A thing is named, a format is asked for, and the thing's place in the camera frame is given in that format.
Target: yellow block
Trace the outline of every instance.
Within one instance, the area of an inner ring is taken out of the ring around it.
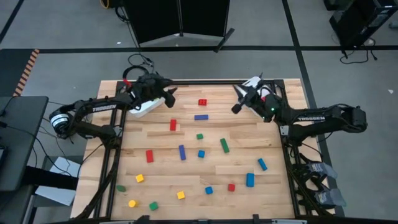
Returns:
[[[142,181],[144,181],[144,176],[142,174],[137,175],[136,176],[136,180],[137,180],[138,183],[141,183]]]
[[[177,193],[177,197],[178,197],[178,199],[184,199],[185,198],[184,192],[183,191],[182,192],[178,192]]]
[[[134,208],[134,207],[138,206],[138,202],[136,202],[135,200],[131,200],[131,201],[129,201],[129,206],[130,206],[130,208]]]

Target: green cube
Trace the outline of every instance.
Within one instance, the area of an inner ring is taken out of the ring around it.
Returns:
[[[157,206],[157,202],[152,202],[149,204],[149,208],[154,211],[157,210],[159,208],[159,206]]]
[[[117,185],[116,186],[116,190],[118,190],[120,192],[126,192],[126,187],[122,186],[122,185]]]
[[[224,152],[227,153],[229,152],[228,145],[226,144],[225,139],[220,139],[221,145],[223,146]]]

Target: blue rectangular block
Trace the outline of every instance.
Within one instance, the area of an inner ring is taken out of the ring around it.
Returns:
[[[254,187],[254,174],[246,174],[246,186]]]
[[[206,194],[212,194],[213,193],[213,188],[211,186],[210,187],[206,187],[205,191],[206,191]]]
[[[205,157],[205,152],[203,150],[199,150],[198,157],[204,158]]]
[[[181,157],[181,160],[187,159],[187,158],[185,157],[184,145],[179,146],[179,149],[180,149],[180,157]]]
[[[259,159],[258,161],[260,163],[260,166],[261,166],[262,170],[266,171],[268,169],[267,166],[266,166],[266,163],[262,159]]]
[[[209,116],[207,114],[195,115],[195,121],[196,120],[205,120],[205,119],[209,119]]]

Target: wooden tabletop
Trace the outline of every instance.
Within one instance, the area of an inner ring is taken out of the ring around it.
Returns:
[[[306,108],[300,79],[284,81],[290,106]],[[102,81],[98,97],[114,96],[116,83]],[[253,214],[260,218],[293,218],[277,125],[263,123],[247,108],[233,114],[231,107],[237,96],[231,85],[183,85],[174,95],[173,108],[161,105],[142,118],[127,113],[117,179],[127,191],[115,192],[112,220],[134,220],[141,215],[150,215],[153,220],[244,219]],[[207,106],[198,106],[200,98],[208,100]],[[195,121],[195,114],[208,114],[209,120]],[[110,111],[96,113],[93,124],[109,124],[110,115]],[[171,119],[177,120],[176,131],[169,131]],[[196,138],[199,133],[204,137],[201,140]],[[227,154],[221,138],[228,143]],[[318,147],[314,138],[304,142]],[[99,139],[89,140],[85,156],[100,144]],[[181,144],[185,146],[185,161],[180,159]],[[146,162],[148,149],[154,153],[150,164]],[[205,151],[203,159],[198,157],[200,149]],[[300,152],[320,160],[317,152],[305,146]],[[83,164],[71,217],[77,216],[97,191],[103,156],[102,147]],[[268,170],[262,171],[259,158]],[[249,172],[255,174],[252,188],[246,187]],[[144,175],[145,181],[137,183],[138,174]],[[228,184],[236,184],[236,190],[228,192]],[[213,187],[213,194],[205,193],[207,186]],[[179,191],[185,192],[185,199],[177,198]],[[101,215],[108,192],[103,198]],[[130,208],[130,200],[138,201],[139,206]],[[152,202],[157,202],[159,209],[151,211]]]

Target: red block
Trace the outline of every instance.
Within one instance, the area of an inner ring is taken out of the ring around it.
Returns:
[[[206,99],[199,99],[198,105],[206,106],[207,105],[207,100]]]
[[[154,161],[154,153],[152,150],[147,150],[147,162],[153,162]]]
[[[235,185],[234,184],[228,184],[228,190],[229,191],[235,191]]]
[[[177,126],[177,120],[176,119],[172,119],[170,121],[170,131],[175,131],[175,127]]]

